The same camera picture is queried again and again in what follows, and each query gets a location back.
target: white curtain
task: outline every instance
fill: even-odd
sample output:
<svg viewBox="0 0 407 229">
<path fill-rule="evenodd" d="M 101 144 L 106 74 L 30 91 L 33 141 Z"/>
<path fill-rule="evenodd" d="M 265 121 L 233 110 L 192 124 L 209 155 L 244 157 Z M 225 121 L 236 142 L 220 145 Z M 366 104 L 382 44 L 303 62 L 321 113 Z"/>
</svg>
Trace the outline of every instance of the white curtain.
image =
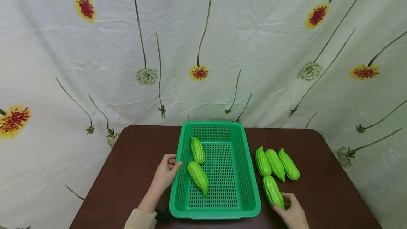
<svg viewBox="0 0 407 229">
<path fill-rule="evenodd" d="M 406 0 L 209 1 L 0 0 L 1 226 L 69 228 L 127 125 L 239 120 L 317 130 L 407 227 Z"/>
</svg>

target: sleeve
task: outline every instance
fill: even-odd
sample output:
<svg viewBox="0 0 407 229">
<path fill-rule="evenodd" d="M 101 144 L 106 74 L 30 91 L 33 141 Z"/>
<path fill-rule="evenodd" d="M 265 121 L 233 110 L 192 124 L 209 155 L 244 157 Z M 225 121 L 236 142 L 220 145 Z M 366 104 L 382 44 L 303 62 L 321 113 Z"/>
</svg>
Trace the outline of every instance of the sleeve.
<svg viewBox="0 0 407 229">
<path fill-rule="evenodd" d="M 156 212 L 146 213 L 139 209 L 134 209 L 126 221 L 124 229 L 154 229 L 157 223 L 155 220 L 156 215 Z"/>
</svg>

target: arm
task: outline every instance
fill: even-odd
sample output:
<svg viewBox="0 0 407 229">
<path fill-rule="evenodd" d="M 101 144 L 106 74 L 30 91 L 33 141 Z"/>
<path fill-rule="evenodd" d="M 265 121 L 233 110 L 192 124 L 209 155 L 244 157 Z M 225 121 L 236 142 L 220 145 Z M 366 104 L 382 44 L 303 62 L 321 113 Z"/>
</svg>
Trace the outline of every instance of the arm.
<svg viewBox="0 0 407 229">
<path fill-rule="evenodd" d="M 137 209 L 134 209 L 126 221 L 124 229 L 153 229 L 155 227 L 155 206 L 157 206 L 163 192 L 169 187 L 182 165 L 176 164 L 176 154 L 165 154 L 158 165 L 150 188 L 141 200 Z"/>
</svg>

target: wooden table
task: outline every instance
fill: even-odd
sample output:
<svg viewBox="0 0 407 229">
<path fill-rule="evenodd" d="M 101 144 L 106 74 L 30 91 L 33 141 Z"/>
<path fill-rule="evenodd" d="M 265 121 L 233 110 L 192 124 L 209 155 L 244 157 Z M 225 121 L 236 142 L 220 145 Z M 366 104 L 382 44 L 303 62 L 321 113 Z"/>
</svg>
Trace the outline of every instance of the wooden table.
<svg viewBox="0 0 407 229">
<path fill-rule="evenodd" d="M 120 135 L 70 229 L 121 229 L 147 191 L 165 153 L 176 153 L 181 127 L 131 125 Z M 171 218 L 156 228 L 286 228 L 269 206 L 257 172 L 254 152 L 280 149 L 300 170 L 298 181 L 277 181 L 282 192 L 292 192 L 305 210 L 311 229 L 379 229 L 359 192 L 318 132 L 310 129 L 246 128 L 260 192 L 262 210 L 239 221 L 191 221 Z M 168 188 L 158 208 L 168 207 Z"/>
</svg>

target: flower print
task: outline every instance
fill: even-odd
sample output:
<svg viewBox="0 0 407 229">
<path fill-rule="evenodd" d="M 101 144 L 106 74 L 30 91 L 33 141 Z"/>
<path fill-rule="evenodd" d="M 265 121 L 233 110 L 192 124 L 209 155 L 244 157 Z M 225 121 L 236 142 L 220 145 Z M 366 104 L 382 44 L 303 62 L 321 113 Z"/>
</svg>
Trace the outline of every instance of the flower print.
<svg viewBox="0 0 407 229">
<path fill-rule="evenodd" d="M 380 70 L 380 66 L 378 65 L 373 65 L 373 62 L 377 59 L 377 57 L 387 48 L 389 47 L 392 43 L 394 43 L 395 41 L 397 41 L 398 39 L 400 39 L 402 36 L 404 36 L 405 34 L 407 34 L 407 31 L 404 32 L 403 34 L 401 34 L 400 36 L 398 36 L 396 39 L 394 39 L 393 41 L 391 41 L 390 43 L 388 43 L 379 53 L 377 53 L 372 60 L 370 60 L 370 62 L 365 65 L 365 64 L 361 64 L 356 66 L 354 69 L 352 69 L 349 72 L 349 76 L 351 76 L 354 79 L 357 80 L 369 80 L 369 79 L 373 79 L 376 76 L 378 76 L 380 74 L 379 70 Z"/>
<path fill-rule="evenodd" d="M 136 7 L 137 25 L 138 25 L 138 31 L 140 34 L 141 47 L 143 49 L 143 57 L 144 57 L 144 68 L 140 68 L 139 70 L 137 70 L 136 81 L 138 81 L 140 85 L 152 85 L 157 80 L 157 70 L 155 70 L 153 68 L 147 68 L 146 53 L 144 50 L 143 36 L 141 34 L 140 18 L 138 16 L 138 8 L 137 8 L 136 0 L 134 0 L 134 6 Z"/>
<path fill-rule="evenodd" d="M 311 81 L 321 74 L 322 67 L 319 63 L 309 62 L 306 63 L 298 72 L 297 77 L 306 81 Z"/>
<path fill-rule="evenodd" d="M 306 28 L 313 30 L 322 23 L 329 12 L 329 3 L 331 1 L 332 0 L 322 2 L 321 4 L 316 4 L 315 7 L 311 9 L 311 11 L 308 13 L 308 17 L 304 21 Z"/>
<path fill-rule="evenodd" d="M 242 69 L 239 70 L 239 74 L 237 75 L 237 81 L 236 81 L 236 88 L 235 88 L 235 97 L 233 98 L 233 103 L 231 104 L 229 109 L 225 109 L 224 113 L 225 114 L 230 114 L 231 108 L 233 107 L 233 105 L 235 104 L 235 100 L 236 100 L 236 92 L 237 92 L 237 84 L 239 83 L 239 77 L 240 77 L 240 72 L 242 71 Z"/>
<path fill-rule="evenodd" d="M 339 162 L 343 167 L 348 167 L 348 166 L 352 165 L 352 160 L 351 160 L 351 159 L 356 157 L 356 151 L 358 151 L 358 150 L 360 150 L 360 149 L 367 148 L 367 147 L 369 147 L 369 146 L 371 146 L 371 145 L 373 145 L 373 144 L 376 144 L 376 143 L 378 143 L 378 142 L 380 142 L 380 141 L 383 141 L 384 139 L 386 139 L 386 138 L 388 138 L 388 137 L 394 135 L 395 133 L 399 132 L 401 129 L 402 129 L 402 128 L 399 128 L 399 129 L 397 129 L 396 131 L 392 132 L 391 134 L 386 135 L 386 136 L 384 136 L 383 138 L 381 138 L 381 139 L 379 139 L 379 140 L 377 140 L 377 141 L 374 141 L 373 143 L 370 143 L 370 144 L 361 146 L 361 147 L 356 148 L 356 149 L 351 149 L 350 147 L 347 147 L 347 148 L 346 148 L 345 146 L 340 147 L 340 148 L 337 149 L 337 151 L 335 152 L 335 153 L 336 153 L 336 156 L 337 156 L 337 158 L 338 158 L 338 162 Z"/>
<path fill-rule="evenodd" d="M 136 72 L 136 80 L 140 85 L 154 84 L 157 79 L 157 71 L 152 68 L 140 68 Z"/>
<path fill-rule="evenodd" d="M 321 74 L 321 76 L 319 76 L 319 78 L 313 83 L 313 85 L 311 85 L 311 87 L 308 89 L 308 91 L 305 93 L 305 95 L 302 96 L 300 102 L 297 104 L 297 106 L 290 111 L 289 117 L 292 116 L 294 114 L 294 112 L 297 111 L 298 106 L 300 105 L 300 103 L 303 101 L 303 99 L 305 98 L 305 96 L 308 94 L 308 92 L 312 89 L 312 87 L 314 87 L 314 85 L 321 79 L 321 77 L 326 73 L 326 71 L 330 68 L 330 66 L 332 66 L 332 64 L 335 62 L 335 60 L 338 58 L 339 54 L 342 52 L 343 48 L 346 46 L 346 44 L 348 43 L 349 39 L 351 38 L 352 34 L 355 32 L 356 29 L 353 29 L 352 33 L 350 34 L 350 36 L 348 37 L 348 39 L 346 39 L 345 43 L 342 45 L 341 49 L 339 50 L 339 52 L 337 53 L 337 55 L 335 56 L 335 58 L 332 60 L 332 62 L 329 64 L 329 66 L 325 69 L 325 71 Z"/>
<path fill-rule="evenodd" d="M 349 75 L 357 80 L 368 80 L 378 76 L 380 74 L 379 70 L 380 66 L 367 66 L 365 64 L 361 64 L 352 69 L 349 72 Z"/>
<path fill-rule="evenodd" d="M 105 117 L 107 121 L 107 143 L 109 144 L 110 148 L 113 148 L 114 144 L 116 143 L 117 138 L 119 137 L 120 133 L 115 133 L 113 128 L 109 128 L 109 120 L 107 119 L 107 116 L 96 106 L 94 103 L 93 99 L 89 96 L 89 99 L 93 103 L 93 105 L 96 107 L 98 111 L 100 111 L 101 114 Z"/>
<path fill-rule="evenodd" d="M 12 139 L 21 131 L 31 119 L 29 107 L 23 108 L 21 105 L 11 106 L 8 111 L 0 109 L 0 138 Z"/>
<path fill-rule="evenodd" d="M 78 15 L 88 22 L 96 20 L 96 11 L 91 0 L 75 0 Z"/>
<path fill-rule="evenodd" d="M 107 144 L 109 144 L 110 148 L 113 148 L 119 136 L 120 133 L 114 133 L 113 135 L 107 136 Z"/>
<path fill-rule="evenodd" d="M 209 71 L 206 70 L 206 66 L 201 65 L 199 67 L 196 67 L 195 65 L 192 66 L 189 76 L 191 76 L 191 79 L 194 81 L 201 81 L 208 77 Z"/>
<path fill-rule="evenodd" d="M 399 104 L 396 108 L 393 109 L 393 111 L 391 111 L 389 114 L 387 114 L 383 119 L 379 120 L 378 122 L 368 126 L 368 127 L 363 127 L 361 124 L 356 126 L 356 131 L 359 133 L 364 133 L 366 132 L 366 129 L 374 127 L 375 125 L 379 124 L 380 122 L 382 122 L 383 120 L 385 120 L 388 116 L 390 116 L 393 112 L 396 111 L 396 109 L 400 108 L 403 104 L 405 104 L 407 102 L 407 100 L 404 100 L 401 104 Z"/>
<path fill-rule="evenodd" d="M 328 41 L 325 43 L 324 47 L 322 48 L 321 52 L 319 52 L 318 56 L 315 58 L 313 62 L 306 63 L 305 66 L 302 67 L 302 69 L 298 72 L 297 77 L 299 79 L 303 79 L 306 81 L 311 81 L 312 79 L 316 78 L 319 76 L 319 74 L 322 71 L 322 67 L 316 63 L 318 60 L 319 56 L 321 56 L 322 52 L 324 52 L 325 48 L 329 44 L 330 40 L 332 39 L 333 35 L 335 32 L 338 30 L 339 26 L 342 24 L 343 20 L 345 20 L 346 16 L 350 12 L 350 10 L 353 8 L 353 6 L 356 4 L 357 0 L 353 2 L 349 10 L 346 12 L 346 14 L 343 16 L 341 22 L 337 25 L 333 33 L 331 34 L 330 38 Z"/>
<path fill-rule="evenodd" d="M 160 100 L 161 108 L 158 108 L 158 111 L 161 112 L 161 119 L 164 119 L 166 117 L 165 112 L 167 110 L 165 109 L 163 103 L 161 102 L 161 95 L 160 95 L 160 87 L 161 87 L 161 52 L 160 52 L 160 44 L 158 43 L 158 34 L 157 34 L 157 32 L 155 33 L 155 37 L 157 39 L 158 60 L 160 61 L 160 80 L 158 81 L 158 98 Z"/>
<path fill-rule="evenodd" d="M 67 184 L 65 184 L 65 187 L 66 187 L 70 192 L 72 192 L 76 197 L 78 197 L 79 199 L 85 200 L 85 198 L 79 196 L 79 195 L 78 195 L 75 191 L 73 191 Z"/>
<path fill-rule="evenodd" d="M 206 28 L 208 27 L 209 13 L 211 12 L 211 3 L 212 3 L 212 0 L 209 0 L 208 15 L 206 17 L 206 24 L 205 24 L 205 29 L 203 30 L 203 35 L 202 35 L 202 38 L 201 38 L 201 42 L 199 43 L 198 57 L 196 58 L 196 66 L 192 66 L 192 68 L 191 68 L 191 70 L 189 72 L 189 76 L 194 81 L 202 81 L 206 77 L 208 77 L 208 74 L 209 74 L 209 71 L 206 70 L 206 66 L 199 65 L 199 54 L 201 52 L 201 46 L 202 46 L 202 42 L 204 40 L 204 36 L 205 36 L 205 33 L 206 33 Z"/>
<path fill-rule="evenodd" d="M 95 130 L 95 128 L 93 127 L 93 123 L 92 123 L 92 118 L 90 117 L 90 115 L 85 111 L 84 108 L 82 108 L 82 106 L 80 106 L 80 104 L 78 104 L 77 101 L 75 101 L 75 99 L 73 99 L 70 94 L 65 90 L 65 88 L 62 86 L 61 82 L 59 82 L 58 78 L 56 78 L 58 84 L 61 86 L 62 90 L 65 92 L 65 94 L 67 94 L 69 96 L 69 98 L 74 101 L 81 109 L 82 111 L 84 111 L 86 113 L 86 115 L 88 115 L 89 120 L 90 120 L 90 126 L 86 129 L 86 133 L 88 133 L 88 135 L 93 134 L 93 131 Z"/>
<path fill-rule="evenodd" d="M 247 100 L 246 106 L 243 108 L 242 113 L 239 115 L 239 117 L 237 117 L 237 119 L 234 122 L 240 122 L 240 117 L 244 113 L 244 111 L 246 110 L 247 105 L 249 104 L 250 98 L 252 98 L 252 93 L 250 93 L 249 100 Z"/>
</svg>

